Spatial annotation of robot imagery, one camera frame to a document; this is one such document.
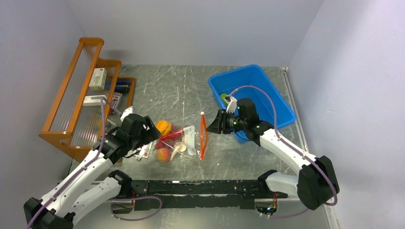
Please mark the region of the yellow fake bell pepper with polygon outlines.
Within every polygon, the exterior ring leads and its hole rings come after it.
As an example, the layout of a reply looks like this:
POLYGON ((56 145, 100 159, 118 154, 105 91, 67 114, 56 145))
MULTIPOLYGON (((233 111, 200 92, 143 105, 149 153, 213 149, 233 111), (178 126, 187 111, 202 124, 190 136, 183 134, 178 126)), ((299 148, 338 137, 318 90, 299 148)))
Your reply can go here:
POLYGON ((172 124, 166 120, 159 120, 155 126, 160 131, 160 136, 166 136, 172 131, 172 124))

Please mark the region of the clear zip top bag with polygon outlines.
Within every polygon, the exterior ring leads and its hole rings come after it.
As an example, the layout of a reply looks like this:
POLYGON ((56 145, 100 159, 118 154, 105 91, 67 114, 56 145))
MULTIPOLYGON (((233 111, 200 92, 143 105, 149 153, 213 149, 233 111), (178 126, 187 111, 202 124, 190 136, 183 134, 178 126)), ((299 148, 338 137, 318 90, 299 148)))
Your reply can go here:
POLYGON ((208 145, 208 134, 204 112, 201 112, 200 130, 194 125, 178 126, 166 120, 160 120, 156 124, 160 131, 154 151, 158 160, 169 162, 176 157, 204 159, 208 145))

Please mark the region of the green fake fruit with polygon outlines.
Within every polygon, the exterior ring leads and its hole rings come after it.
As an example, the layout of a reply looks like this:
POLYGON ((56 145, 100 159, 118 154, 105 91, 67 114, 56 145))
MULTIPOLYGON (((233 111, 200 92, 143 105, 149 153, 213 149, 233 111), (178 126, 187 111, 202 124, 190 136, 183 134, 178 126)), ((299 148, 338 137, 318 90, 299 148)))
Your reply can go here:
POLYGON ((226 100, 227 94, 223 93, 220 95, 221 101, 225 106, 228 106, 228 101, 226 100))

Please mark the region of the red fake chili pepper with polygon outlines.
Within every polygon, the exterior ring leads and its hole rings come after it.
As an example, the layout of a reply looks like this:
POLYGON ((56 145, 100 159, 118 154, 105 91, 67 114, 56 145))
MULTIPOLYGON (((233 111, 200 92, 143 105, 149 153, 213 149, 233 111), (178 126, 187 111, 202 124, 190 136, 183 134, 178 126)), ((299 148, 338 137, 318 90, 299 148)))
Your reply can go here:
POLYGON ((183 135, 183 131, 180 130, 180 131, 173 132, 168 135, 162 136, 160 138, 160 141, 177 141, 182 137, 182 135, 183 135))

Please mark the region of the blue plastic bin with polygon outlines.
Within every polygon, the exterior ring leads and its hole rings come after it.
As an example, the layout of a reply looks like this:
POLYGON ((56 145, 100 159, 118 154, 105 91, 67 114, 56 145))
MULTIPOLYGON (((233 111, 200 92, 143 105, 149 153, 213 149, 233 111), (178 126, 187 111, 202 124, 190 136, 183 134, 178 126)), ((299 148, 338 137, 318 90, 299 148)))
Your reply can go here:
POLYGON ((220 110, 227 108, 221 97, 224 94, 236 100, 251 99, 260 120, 276 125, 278 130, 296 120, 291 106, 258 65, 251 64, 213 75, 208 79, 208 85, 220 110))

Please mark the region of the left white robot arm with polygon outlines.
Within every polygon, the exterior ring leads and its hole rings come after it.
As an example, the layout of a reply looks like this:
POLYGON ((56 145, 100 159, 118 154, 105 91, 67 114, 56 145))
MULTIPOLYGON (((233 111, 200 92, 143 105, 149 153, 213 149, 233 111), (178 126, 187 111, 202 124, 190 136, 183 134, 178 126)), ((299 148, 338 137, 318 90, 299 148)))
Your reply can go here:
POLYGON ((94 144, 85 159, 54 189, 40 199, 30 198, 23 206, 29 229, 71 229, 90 211, 107 200, 122 200, 132 192, 132 179, 120 170, 111 172, 101 184, 89 188, 103 172, 132 149, 160 137, 149 116, 130 113, 94 144))

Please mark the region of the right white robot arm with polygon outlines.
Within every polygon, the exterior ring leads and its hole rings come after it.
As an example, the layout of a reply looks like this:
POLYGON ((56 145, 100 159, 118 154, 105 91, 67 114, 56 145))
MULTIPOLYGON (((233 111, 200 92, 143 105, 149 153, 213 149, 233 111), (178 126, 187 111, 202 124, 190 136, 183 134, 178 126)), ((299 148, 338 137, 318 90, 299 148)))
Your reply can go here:
POLYGON ((264 173, 258 192, 268 198, 274 193, 298 197, 310 210, 321 205, 337 204, 340 191, 332 161, 305 152, 277 131, 276 126, 261 120, 250 98, 235 100, 230 97, 228 107, 220 109, 214 121, 205 129, 213 134, 244 132, 249 141, 272 152, 285 162, 295 175, 275 170, 264 173))

